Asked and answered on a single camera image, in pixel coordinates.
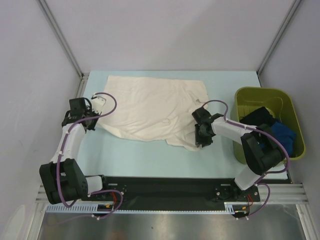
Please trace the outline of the cream white t shirt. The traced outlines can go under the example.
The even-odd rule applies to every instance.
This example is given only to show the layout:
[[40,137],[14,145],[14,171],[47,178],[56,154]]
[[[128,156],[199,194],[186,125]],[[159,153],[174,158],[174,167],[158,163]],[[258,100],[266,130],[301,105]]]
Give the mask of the cream white t shirt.
[[110,75],[103,91],[117,107],[98,120],[100,128],[121,139],[199,151],[192,113],[209,99],[202,80]]

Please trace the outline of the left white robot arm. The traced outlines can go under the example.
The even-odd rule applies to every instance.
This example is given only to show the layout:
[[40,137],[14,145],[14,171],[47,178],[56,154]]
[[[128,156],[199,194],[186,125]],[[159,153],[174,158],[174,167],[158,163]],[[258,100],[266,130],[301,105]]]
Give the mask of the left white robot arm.
[[52,205],[62,203],[67,208],[92,193],[100,200],[107,199],[111,193],[101,176],[85,176],[76,161],[85,134],[94,130],[97,123],[96,119],[87,118],[96,117],[97,113],[84,97],[69,100],[69,106],[61,123],[62,137],[56,153],[39,168],[48,201]]

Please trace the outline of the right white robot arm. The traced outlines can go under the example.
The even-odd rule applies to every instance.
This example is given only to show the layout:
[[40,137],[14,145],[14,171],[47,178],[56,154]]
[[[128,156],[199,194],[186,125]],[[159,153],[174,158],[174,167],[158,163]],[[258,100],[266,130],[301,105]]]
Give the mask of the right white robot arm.
[[264,176],[277,173],[271,168],[284,160],[287,164],[290,161],[287,150],[266,124],[246,125],[220,113],[212,115],[204,107],[196,109],[192,117],[195,120],[196,147],[211,145],[213,137],[217,135],[242,146],[246,167],[235,177],[235,185],[230,188],[231,196],[237,201],[247,197],[249,188],[258,184]]

